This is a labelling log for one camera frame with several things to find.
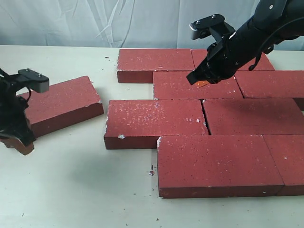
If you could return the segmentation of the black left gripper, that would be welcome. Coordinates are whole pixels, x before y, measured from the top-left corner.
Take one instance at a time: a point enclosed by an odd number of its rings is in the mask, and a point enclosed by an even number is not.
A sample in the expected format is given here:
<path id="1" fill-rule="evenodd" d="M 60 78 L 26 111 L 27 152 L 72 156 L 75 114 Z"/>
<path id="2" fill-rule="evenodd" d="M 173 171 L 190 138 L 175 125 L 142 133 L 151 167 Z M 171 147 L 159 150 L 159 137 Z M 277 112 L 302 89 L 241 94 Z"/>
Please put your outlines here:
<path id="1" fill-rule="evenodd" d="M 36 139 L 25 114 L 31 89 L 25 87 L 18 77 L 18 74 L 0 71 L 0 142 L 28 155 L 34 150 Z"/>

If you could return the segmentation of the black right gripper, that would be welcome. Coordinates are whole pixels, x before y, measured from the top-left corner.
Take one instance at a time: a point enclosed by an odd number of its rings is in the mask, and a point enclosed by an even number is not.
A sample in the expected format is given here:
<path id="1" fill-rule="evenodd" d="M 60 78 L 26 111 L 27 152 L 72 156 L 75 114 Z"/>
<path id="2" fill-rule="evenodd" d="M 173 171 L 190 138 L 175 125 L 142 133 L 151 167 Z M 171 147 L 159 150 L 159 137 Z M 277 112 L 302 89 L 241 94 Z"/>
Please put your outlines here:
<path id="1" fill-rule="evenodd" d="M 248 69 L 256 68 L 261 59 L 264 34 L 258 30 L 238 30 L 224 44 L 211 49 L 199 66 L 187 75 L 188 82 L 197 87 L 217 84 L 231 78 L 238 69 L 255 59 Z"/>

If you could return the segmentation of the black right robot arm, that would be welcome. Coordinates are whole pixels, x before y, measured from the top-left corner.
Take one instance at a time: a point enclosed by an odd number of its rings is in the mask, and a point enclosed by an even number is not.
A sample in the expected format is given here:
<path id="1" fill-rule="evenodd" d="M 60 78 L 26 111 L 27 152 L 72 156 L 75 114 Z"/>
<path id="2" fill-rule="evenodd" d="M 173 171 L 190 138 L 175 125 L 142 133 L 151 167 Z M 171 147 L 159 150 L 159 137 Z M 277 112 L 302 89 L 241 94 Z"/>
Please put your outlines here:
<path id="1" fill-rule="evenodd" d="M 207 56 L 187 75 L 193 85 L 200 81 L 217 84 L 231 78 L 242 66 L 252 71 L 262 54 L 269 54 L 274 46 L 294 40 L 304 34 L 304 2 L 302 0 L 261 0 L 253 14 L 239 29 L 225 22 L 225 17 L 213 14 L 190 24 L 192 39 L 212 36 L 215 43 L 207 49 Z"/>

